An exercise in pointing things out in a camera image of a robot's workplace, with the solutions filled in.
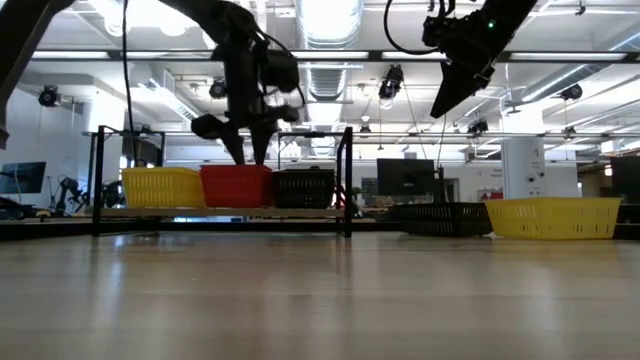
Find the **dark computer monitor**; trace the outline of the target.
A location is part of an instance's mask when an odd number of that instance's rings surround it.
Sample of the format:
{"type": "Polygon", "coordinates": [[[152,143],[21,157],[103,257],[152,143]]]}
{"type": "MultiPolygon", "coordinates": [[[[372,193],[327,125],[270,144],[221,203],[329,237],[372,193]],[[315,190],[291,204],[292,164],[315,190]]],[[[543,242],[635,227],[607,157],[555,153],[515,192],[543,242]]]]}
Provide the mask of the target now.
{"type": "Polygon", "coordinates": [[[386,196],[422,196],[437,189],[432,160],[377,160],[378,194],[386,196]]]}
{"type": "Polygon", "coordinates": [[[45,178],[45,162],[0,165],[0,194],[38,194],[45,178]]]}

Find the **wooden shelf with black frame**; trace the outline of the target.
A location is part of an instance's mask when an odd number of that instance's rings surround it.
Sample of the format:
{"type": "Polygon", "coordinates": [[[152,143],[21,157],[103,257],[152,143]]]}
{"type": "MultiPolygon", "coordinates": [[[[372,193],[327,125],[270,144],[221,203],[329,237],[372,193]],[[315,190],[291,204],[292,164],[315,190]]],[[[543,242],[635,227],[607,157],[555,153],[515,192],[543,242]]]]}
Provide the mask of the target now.
{"type": "Polygon", "coordinates": [[[353,226],[353,129],[341,134],[337,150],[336,205],[328,209],[279,208],[141,208],[107,209],[101,205],[106,126],[92,135],[95,155],[94,205],[91,210],[91,234],[99,237],[107,233],[144,231],[209,231],[209,232],[334,232],[349,240],[353,226]],[[214,216],[241,217],[236,223],[161,224],[163,218],[204,218],[214,216]]]}

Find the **dark background cabinet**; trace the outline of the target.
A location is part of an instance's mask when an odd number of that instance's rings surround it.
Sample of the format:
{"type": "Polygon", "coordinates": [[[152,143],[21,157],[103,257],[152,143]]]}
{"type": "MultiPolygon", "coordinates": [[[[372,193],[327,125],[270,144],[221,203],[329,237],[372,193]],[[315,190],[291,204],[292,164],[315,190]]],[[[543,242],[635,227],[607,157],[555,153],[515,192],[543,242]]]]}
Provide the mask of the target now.
{"type": "Polygon", "coordinates": [[[612,187],[627,203],[640,204],[640,156],[611,159],[612,187]]]}

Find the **white building pillar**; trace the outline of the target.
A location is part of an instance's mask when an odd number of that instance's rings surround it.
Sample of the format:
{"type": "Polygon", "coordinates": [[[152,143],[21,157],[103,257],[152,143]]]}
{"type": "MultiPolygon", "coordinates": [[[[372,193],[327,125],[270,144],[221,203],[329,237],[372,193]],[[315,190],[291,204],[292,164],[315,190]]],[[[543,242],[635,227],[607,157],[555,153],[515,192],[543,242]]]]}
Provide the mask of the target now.
{"type": "Polygon", "coordinates": [[[501,158],[505,199],[546,195],[543,115],[539,106],[525,105],[502,117],[501,158]]]}

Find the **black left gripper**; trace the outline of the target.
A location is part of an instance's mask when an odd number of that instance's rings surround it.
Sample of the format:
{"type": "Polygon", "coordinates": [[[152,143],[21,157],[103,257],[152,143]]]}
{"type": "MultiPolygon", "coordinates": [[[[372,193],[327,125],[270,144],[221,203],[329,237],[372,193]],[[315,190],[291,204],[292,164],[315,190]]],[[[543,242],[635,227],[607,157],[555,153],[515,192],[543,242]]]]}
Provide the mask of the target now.
{"type": "Polygon", "coordinates": [[[249,128],[254,160],[263,165],[278,121],[295,123],[299,110],[266,104],[265,97],[280,90],[278,54],[231,54],[223,60],[230,122],[205,114],[191,122],[191,131],[205,140],[221,140],[237,165],[245,164],[243,138],[237,128],[249,128]]]}

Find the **silver ventilation duct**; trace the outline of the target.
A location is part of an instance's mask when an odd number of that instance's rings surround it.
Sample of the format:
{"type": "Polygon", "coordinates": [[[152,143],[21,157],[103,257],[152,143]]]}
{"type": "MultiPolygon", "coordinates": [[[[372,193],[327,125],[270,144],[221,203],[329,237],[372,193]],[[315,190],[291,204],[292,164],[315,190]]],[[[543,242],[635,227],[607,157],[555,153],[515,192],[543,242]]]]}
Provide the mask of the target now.
{"type": "MultiPolygon", "coordinates": [[[[357,43],[364,0],[294,0],[294,4],[303,49],[346,50],[357,43]]],[[[308,69],[307,92],[316,101],[336,101],[346,80],[346,69],[308,69]]]]}

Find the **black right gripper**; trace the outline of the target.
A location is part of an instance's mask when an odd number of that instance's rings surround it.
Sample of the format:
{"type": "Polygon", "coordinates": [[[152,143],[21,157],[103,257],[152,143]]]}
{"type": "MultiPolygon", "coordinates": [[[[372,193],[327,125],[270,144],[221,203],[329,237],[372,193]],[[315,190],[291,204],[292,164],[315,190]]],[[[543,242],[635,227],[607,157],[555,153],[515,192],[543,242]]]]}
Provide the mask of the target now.
{"type": "Polygon", "coordinates": [[[484,90],[495,72],[491,63],[515,32],[516,18],[505,11],[483,8],[452,18],[443,35],[443,53],[453,62],[440,64],[443,79],[430,116],[440,118],[484,90]]]}

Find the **yellow slotted plastic basket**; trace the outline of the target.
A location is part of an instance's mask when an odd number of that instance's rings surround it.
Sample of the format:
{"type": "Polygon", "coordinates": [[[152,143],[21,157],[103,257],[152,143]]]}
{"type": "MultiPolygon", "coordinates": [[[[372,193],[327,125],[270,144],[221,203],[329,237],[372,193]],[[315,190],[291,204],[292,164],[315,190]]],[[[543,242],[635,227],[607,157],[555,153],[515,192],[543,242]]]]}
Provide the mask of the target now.
{"type": "Polygon", "coordinates": [[[200,174],[179,167],[124,169],[128,208],[204,208],[200,174]]]}
{"type": "Polygon", "coordinates": [[[611,239],[619,198],[539,197],[485,203],[497,236],[533,240],[611,239]]]}

